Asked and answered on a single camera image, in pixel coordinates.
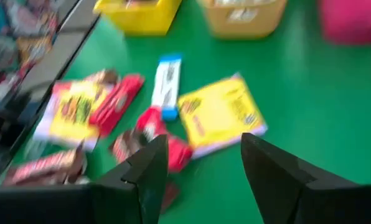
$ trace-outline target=tan basket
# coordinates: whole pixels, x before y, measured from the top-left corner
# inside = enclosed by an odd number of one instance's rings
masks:
[[[271,34],[281,20],[287,0],[266,3],[217,6],[215,0],[199,0],[215,36],[234,39],[257,39]]]

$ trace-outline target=pink object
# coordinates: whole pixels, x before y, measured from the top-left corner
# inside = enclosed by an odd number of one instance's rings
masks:
[[[92,113],[89,123],[97,125],[102,136],[109,135],[143,83],[144,77],[139,74],[125,76],[119,84],[115,85],[97,110]]]
[[[337,44],[371,44],[371,0],[320,0],[324,35]]]
[[[160,108],[148,108],[139,117],[136,130],[143,132],[148,141],[152,141],[160,134],[167,135],[170,172],[180,172],[190,161],[193,152],[191,147],[183,140],[167,132]]]

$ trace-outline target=pink bin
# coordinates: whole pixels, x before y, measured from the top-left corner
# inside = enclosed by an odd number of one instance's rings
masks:
[[[337,44],[371,44],[371,0],[321,0],[324,35]]]

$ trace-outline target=yellow candy package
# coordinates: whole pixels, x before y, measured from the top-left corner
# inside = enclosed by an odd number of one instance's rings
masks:
[[[110,86],[92,82],[56,83],[34,139],[70,146],[83,141],[85,149],[93,149],[100,133],[96,126],[89,124],[89,118],[110,90]]]
[[[239,74],[182,95],[178,106],[194,159],[268,129]]]

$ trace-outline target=yellow container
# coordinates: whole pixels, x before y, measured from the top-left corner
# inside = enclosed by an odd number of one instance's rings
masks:
[[[257,39],[271,34],[283,15],[286,0],[255,0],[254,4],[217,5],[199,0],[213,34],[225,39]]]
[[[129,35],[165,35],[182,0],[157,0],[126,7],[121,0],[98,0],[94,12],[101,12]]]

